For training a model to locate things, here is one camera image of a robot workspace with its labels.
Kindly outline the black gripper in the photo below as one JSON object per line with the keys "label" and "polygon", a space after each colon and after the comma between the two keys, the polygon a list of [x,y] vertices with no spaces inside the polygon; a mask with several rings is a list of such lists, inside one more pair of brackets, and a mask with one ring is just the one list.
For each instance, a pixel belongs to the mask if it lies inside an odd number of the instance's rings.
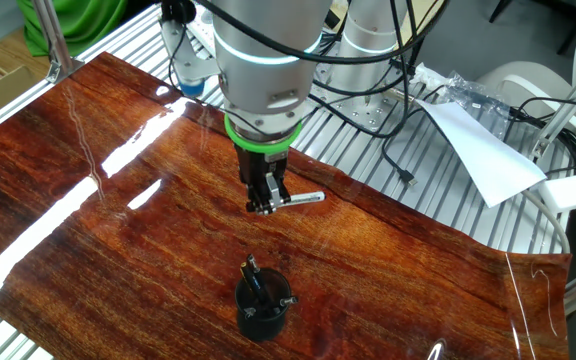
{"label": "black gripper", "polygon": [[288,151],[264,154],[234,145],[239,161],[240,180],[246,185],[246,210],[267,215],[291,202],[283,181],[288,163]]}

